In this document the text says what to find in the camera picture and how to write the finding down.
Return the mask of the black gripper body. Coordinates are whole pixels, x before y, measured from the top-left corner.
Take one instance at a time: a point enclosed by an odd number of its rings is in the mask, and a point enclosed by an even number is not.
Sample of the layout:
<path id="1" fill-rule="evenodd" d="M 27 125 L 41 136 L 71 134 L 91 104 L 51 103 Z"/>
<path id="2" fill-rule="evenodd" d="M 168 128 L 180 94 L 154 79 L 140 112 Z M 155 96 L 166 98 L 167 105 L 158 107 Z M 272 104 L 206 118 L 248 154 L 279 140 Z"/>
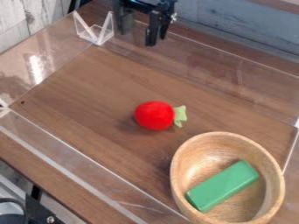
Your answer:
<path id="1" fill-rule="evenodd" d="M 178 0 L 158 0 L 158 3 L 148 3 L 145 0 L 112 0 L 116 21 L 120 22 L 133 11 L 139 11 L 144 14 L 158 11 L 163 14 L 163 21 L 166 23 L 172 23 L 176 17 L 176 2 Z"/>

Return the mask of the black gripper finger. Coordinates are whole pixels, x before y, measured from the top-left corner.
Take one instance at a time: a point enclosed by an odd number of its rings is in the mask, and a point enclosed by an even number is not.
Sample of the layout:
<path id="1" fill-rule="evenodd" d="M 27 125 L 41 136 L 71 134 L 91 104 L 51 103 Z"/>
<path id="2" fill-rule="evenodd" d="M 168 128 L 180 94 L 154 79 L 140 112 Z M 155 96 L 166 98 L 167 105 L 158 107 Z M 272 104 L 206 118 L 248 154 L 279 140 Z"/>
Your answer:
<path id="1" fill-rule="evenodd" d="M 115 12 L 116 16 L 116 27 L 121 35 L 127 35 L 135 25 L 135 14 L 131 9 L 121 8 Z"/>
<path id="2" fill-rule="evenodd" d="M 149 13 L 149 25 L 145 29 L 144 44 L 155 46 L 158 39 L 166 38 L 171 20 L 170 17 L 160 11 L 152 10 Z"/>

